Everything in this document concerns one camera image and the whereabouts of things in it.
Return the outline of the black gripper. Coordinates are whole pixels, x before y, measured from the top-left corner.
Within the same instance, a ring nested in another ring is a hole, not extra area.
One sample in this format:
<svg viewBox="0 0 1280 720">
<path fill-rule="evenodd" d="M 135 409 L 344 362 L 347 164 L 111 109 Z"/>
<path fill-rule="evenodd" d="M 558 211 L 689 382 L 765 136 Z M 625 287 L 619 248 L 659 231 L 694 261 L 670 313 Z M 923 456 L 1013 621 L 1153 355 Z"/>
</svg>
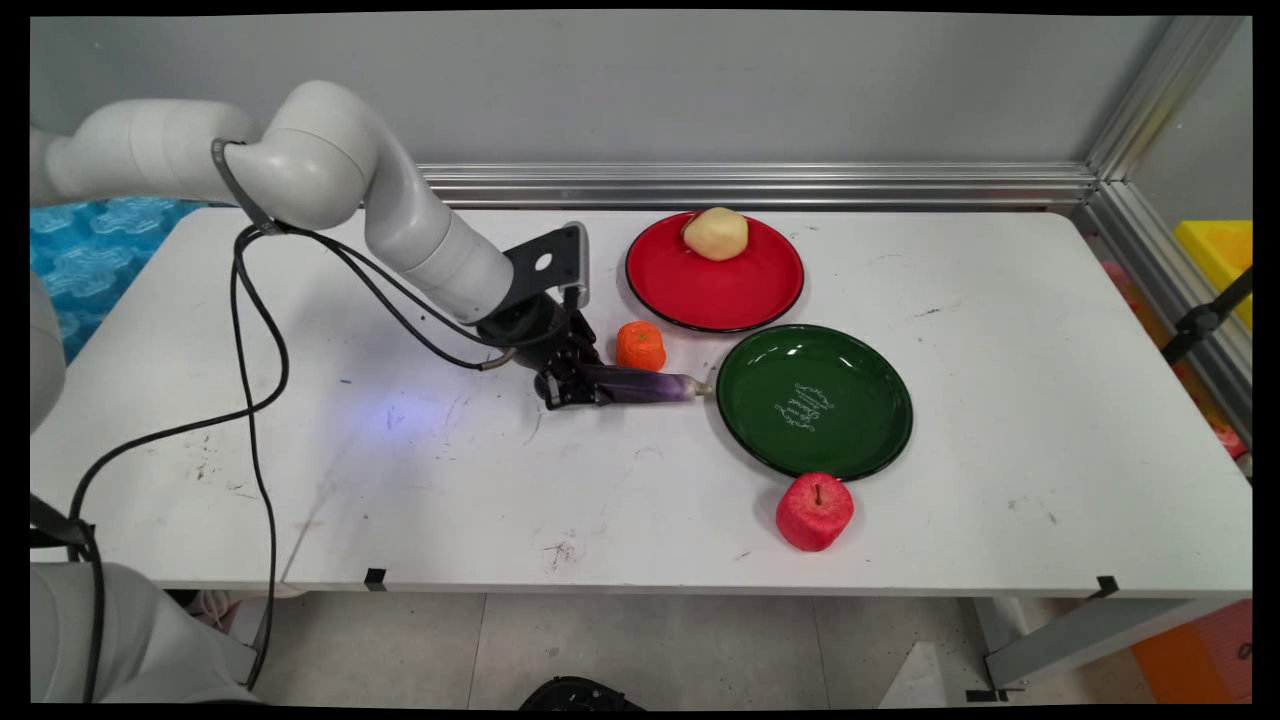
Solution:
<svg viewBox="0 0 1280 720">
<path fill-rule="evenodd" d="M 480 320 L 477 334 L 515 350 L 515 361 L 535 373 L 535 392 L 548 411 L 613 404 L 598 384 L 607 365 L 576 300 L 538 295 Z"/>
</svg>

